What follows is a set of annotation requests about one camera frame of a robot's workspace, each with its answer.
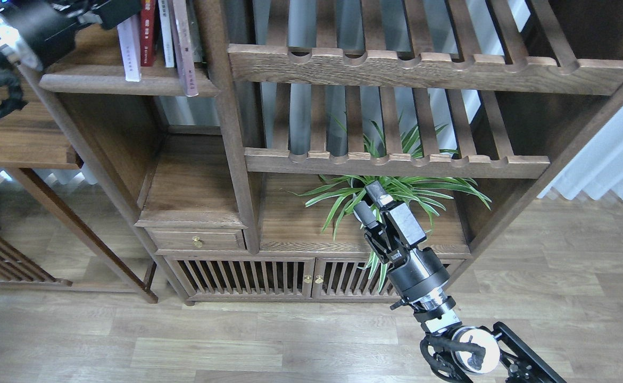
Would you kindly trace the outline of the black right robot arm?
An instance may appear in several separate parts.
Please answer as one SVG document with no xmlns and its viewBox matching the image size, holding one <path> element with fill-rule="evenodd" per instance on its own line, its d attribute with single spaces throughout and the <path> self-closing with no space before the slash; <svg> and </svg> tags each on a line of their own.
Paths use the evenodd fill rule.
<svg viewBox="0 0 623 383">
<path fill-rule="evenodd" d="M 449 272 L 430 247 L 418 248 L 426 234 L 410 208 L 395 201 L 377 181 L 364 190 L 378 207 L 381 220 L 364 201 L 355 207 L 355 214 L 400 296 L 392 310 L 405 305 L 413 309 L 425 332 L 421 353 L 436 376 L 449 382 L 469 382 L 470 375 L 490 373 L 502 364 L 508 382 L 563 381 L 503 322 L 492 329 L 463 325 L 455 314 L 454 298 L 443 289 Z"/>
</svg>

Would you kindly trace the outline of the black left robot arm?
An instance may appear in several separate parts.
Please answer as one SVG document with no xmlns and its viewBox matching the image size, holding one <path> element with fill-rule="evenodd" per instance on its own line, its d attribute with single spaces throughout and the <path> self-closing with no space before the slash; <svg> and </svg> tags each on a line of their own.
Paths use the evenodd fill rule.
<svg viewBox="0 0 623 383">
<path fill-rule="evenodd" d="M 78 31 L 112 29 L 142 8 L 139 1 L 0 1 L 0 119 L 26 105 L 15 65 L 41 71 L 75 49 Z"/>
</svg>

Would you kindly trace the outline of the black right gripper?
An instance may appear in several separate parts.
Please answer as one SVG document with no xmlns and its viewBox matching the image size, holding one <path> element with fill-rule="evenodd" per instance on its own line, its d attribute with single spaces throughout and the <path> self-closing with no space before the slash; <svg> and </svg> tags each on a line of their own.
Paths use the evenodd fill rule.
<svg viewBox="0 0 623 383">
<path fill-rule="evenodd" d="M 365 228 L 365 238 L 379 261 L 387 265 L 386 276 L 401 302 L 416 310 L 434 310 L 447 300 L 444 286 L 449 272 L 430 247 L 419 249 L 427 236 L 408 204 L 395 203 L 381 182 L 365 186 L 367 196 L 379 209 L 379 222 L 369 204 L 360 201 L 353 213 Z"/>
</svg>

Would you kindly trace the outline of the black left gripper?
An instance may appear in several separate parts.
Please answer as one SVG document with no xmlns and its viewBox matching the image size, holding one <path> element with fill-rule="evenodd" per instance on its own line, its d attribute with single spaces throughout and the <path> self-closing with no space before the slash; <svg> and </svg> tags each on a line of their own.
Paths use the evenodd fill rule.
<svg viewBox="0 0 623 383">
<path fill-rule="evenodd" d="M 78 31 L 110 30 L 142 9 L 141 1 L 0 1 L 0 68 L 43 70 L 73 51 Z"/>
</svg>

